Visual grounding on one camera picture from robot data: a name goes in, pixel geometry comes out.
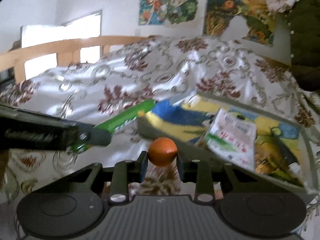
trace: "ridged rubber pad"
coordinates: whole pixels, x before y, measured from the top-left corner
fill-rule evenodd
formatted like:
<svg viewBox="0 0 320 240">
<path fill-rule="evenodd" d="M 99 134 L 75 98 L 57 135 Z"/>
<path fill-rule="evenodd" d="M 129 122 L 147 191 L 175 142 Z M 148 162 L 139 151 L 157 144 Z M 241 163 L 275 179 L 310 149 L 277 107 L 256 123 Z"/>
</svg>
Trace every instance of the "ridged rubber pad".
<svg viewBox="0 0 320 240">
<path fill-rule="evenodd" d="M 210 206 L 193 203 L 188 196 L 136 196 L 112 207 L 92 231 L 72 240 L 254 240 L 222 222 Z M 282 240 L 301 240 L 291 235 Z M 39 240 L 28 236 L 25 240 Z"/>
</svg>

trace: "bed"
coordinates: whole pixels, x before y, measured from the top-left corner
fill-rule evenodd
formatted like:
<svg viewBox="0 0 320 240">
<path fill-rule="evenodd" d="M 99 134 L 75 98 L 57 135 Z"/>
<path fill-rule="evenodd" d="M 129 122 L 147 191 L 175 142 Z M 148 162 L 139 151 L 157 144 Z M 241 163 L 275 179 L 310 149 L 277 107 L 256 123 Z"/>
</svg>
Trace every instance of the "bed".
<svg viewBox="0 0 320 240">
<path fill-rule="evenodd" d="M 109 52 L 112 45 L 123 48 Z M 79 63 L 80 49 L 101 46 L 95 64 Z M 58 66 L 25 80 L 27 60 L 57 53 Z M 0 101 L 75 121 L 101 123 L 145 99 L 162 100 L 188 89 L 228 97 L 303 125 L 320 166 L 320 97 L 299 88 L 290 67 L 263 58 L 239 41 L 211 36 L 191 38 L 100 36 L 57 41 L 0 55 L 0 71 L 14 68 L 17 84 L 0 94 Z M 0 239 L 20 239 L 16 220 L 18 201 L 32 190 L 90 163 L 104 167 L 136 159 L 150 141 L 137 134 L 136 123 L 113 136 L 107 148 L 93 147 L 81 155 L 11 149 L 6 170 L 8 194 L 0 204 Z M 192 194 L 192 183 L 181 183 L 175 164 L 148 167 L 142 184 L 131 184 L 134 194 Z M 320 198 L 308 206 L 301 235 L 316 240 L 320 235 Z"/>
</svg>

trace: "bedsheet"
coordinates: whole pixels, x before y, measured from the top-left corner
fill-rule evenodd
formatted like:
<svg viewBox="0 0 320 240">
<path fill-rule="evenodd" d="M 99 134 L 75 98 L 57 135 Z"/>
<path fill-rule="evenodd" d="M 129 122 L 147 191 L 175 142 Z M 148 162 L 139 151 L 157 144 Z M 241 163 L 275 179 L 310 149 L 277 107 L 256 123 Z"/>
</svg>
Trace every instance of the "bedsheet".
<svg viewBox="0 0 320 240">
<path fill-rule="evenodd" d="M 268 64 L 239 41 L 211 36 L 154 37 L 124 46 L 95 64 L 49 69 L 0 94 L 0 100 L 99 124 L 147 98 L 162 100 L 188 89 L 228 97 L 300 123 L 320 167 L 319 95 L 300 89 L 287 69 Z M 94 162 L 108 167 L 134 160 L 149 144 L 137 134 L 136 123 L 131 123 L 113 136 L 108 147 L 93 147 L 81 155 L 11 149 L 7 195 L 0 194 L 0 239 L 23 237 L 15 209 L 26 194 Z M 181 183 L 174 163 L 165 168 L 150 164 L 145 181 L 130 185 L 131 195 L 192 194 L 194 190 L 193 183 Z M 307 240 L 319 239 L 319 196 L 308 206 L 300 234 Z"/>
</svg>

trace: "wooden rail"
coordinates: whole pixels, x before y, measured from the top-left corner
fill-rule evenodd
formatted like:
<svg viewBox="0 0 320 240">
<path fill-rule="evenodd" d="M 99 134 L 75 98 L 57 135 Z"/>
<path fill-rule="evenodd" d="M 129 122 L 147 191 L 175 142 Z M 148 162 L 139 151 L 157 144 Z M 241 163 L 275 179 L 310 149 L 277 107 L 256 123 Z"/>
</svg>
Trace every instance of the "wooden rail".
<svg viewBox="0 0 320 240">
<path fill-rule="evenodd" d="M 63 40 L 16 49 L 0 54 L 0 71 L 14 68 L 16 82 L 26 79 L 24 64 L 33 58 L 48 54 L 57 54 L 58 66 L 68 66 L 71 62 L 80 62 L 80 50 L 86 47 L 102 46 L 103 54 L 110 51 L 112 45 L 127 45 L 142 41 L 145 37 L 136 36 L 99 36 L 88 39 Z"/>
</svg>

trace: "poster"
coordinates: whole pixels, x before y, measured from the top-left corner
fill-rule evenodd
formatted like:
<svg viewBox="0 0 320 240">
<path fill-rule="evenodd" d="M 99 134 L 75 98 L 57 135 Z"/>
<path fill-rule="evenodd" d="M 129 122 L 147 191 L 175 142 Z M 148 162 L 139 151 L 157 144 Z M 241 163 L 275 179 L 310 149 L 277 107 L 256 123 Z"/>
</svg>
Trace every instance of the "poster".
<svg viewBox="0 0 320 240">
<path fill-rule="evenodd" d="M 164 25 L 166 0 L 140 0 L 139 25 Z"/>
<path fill-rule="evenodd" d="M 167 0 L 166 27 L 193 21 L 196 18 L 198 0 Z"/>
<path fill-rule="evenodd" d="M 275 23 L 265 0 L 242 0 L 241 14 L 247 20 L 249 32 L 244 39 L 272 46 Z"/>
<path fill-rule="evenodd" d="M 208 0 L 204 34 L 221 36 L 230 20 L 241 12 L 242 0 Z"/>
<path fill-rule="evenodd" d="M 272 46 L 274 21 L 268 14 L 265 0 L 208 0 L 203 33 L 221 36 L 230 20 L 241 15 L 249 27 L 244 39 Z"/>
</svg>

